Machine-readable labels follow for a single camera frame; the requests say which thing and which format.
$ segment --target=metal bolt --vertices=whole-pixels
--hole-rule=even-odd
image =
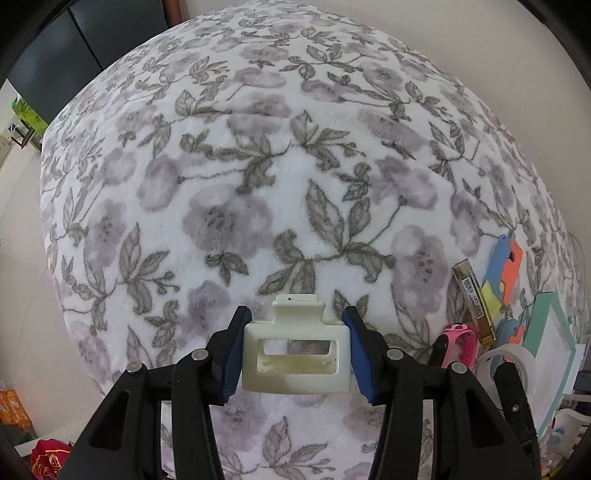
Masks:
[[[391,348],[386,352],[386,356],[390,360],[402,360],[404,358],[404,353],[402,352],[402,350],[399,350],[397,348]]]
[[[452,370],[457,374],[465,374],[468,371],[468,367],[462,362],[453,362]]]
[[[139,360],[134,360],[132,362],[129,362],[127,364],[127,367],[125,368],[130,374],[135,374],[137,372],[139,372],[140,370],[142,370],[142,367],[144,365],[142,364],[142,362],[140,362]]]
[[[209,356],[209,352],[205,348],[198,348],[191,353],[193,360],[205,360]]]

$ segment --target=black cabinet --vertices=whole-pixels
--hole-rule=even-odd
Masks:
[[[79,0],[27,47],[8,79],[50,123],[102,70],[166,29],[160,0]]]
[[[167,29],[160,0],[79,0],[70,9],[103,69]]]

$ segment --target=floral fabric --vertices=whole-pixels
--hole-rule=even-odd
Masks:
[[[356,305],[425,361],[498,235],[525,251],[511,305],[557,290],[586,326],[563,219],[497,117],[386,33],[313,7],[247,4],[153,38],[49,127],[41,212],[64,319],[102,393],[125,365],[178,361],[238,305],[280,292]],[[290,352],[314,352],[291,342]],[[173,471],[170,410],[164,460]],[[238,390],[212,416],[226,478],[366,478],[382,411],[346,394]],[[421,476],[433,449],[426,416]]]

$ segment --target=dark door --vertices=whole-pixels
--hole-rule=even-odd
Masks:
[[[66,11],[27,47],[8,80],[50,123],[101,71]]]

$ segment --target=white paper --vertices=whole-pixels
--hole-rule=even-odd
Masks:
[[[559,390],[562,393],[560,386],[572,354],[563,331],[558,317],[551,308],[540,347],[535,356],[538,378],[534,393],[529,398],[535,428],[538,432],[552,409],[557,393]]]
[[[584,343],[577,343],[575,345],[577,352],[574,355],[573,366],[570,368],[569,377],[564,385],[562,393],[564,395],[570,395],[574,390],[574,383],[577,380],[577,374],[581,370],[581,364],[585,356],[585,348],[587,347]]]

